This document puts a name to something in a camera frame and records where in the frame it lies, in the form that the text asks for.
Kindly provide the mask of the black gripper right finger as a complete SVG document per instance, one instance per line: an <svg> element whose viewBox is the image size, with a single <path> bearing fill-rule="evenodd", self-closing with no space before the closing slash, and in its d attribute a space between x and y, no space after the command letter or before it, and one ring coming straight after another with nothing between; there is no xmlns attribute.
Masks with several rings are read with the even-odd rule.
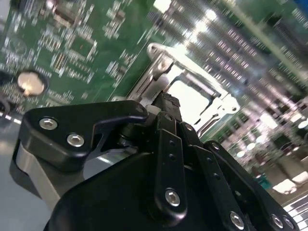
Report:
<svg viewBox="0 0 308 231"><path fill-rule="evenodd" d="M177 112L179 231L296 231L298 225L216 141Z"/></svg>

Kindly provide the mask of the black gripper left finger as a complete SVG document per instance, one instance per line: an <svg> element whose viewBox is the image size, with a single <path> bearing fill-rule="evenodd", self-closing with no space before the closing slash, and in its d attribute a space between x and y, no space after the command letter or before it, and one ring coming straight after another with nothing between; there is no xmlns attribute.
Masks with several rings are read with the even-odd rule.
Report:
<svg viewBox="0 0 308 231"><path fill-rule="evenodd" d="M17 183L35 191L52 212L66 192L133 155L177 154L178 99L159 93L135 101L91 103L28 111L12 163Z"/></svg>

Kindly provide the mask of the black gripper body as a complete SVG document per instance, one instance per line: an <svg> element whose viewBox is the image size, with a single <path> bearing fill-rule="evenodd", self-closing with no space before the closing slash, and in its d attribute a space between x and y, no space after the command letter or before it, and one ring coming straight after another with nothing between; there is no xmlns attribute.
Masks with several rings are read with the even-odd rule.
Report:
<svg viewBox="0 0 308 231"><path fill-rule="evenodd" d="M222 231L204 177L181 154L133 155L64 194L49 231Z"/></svg>

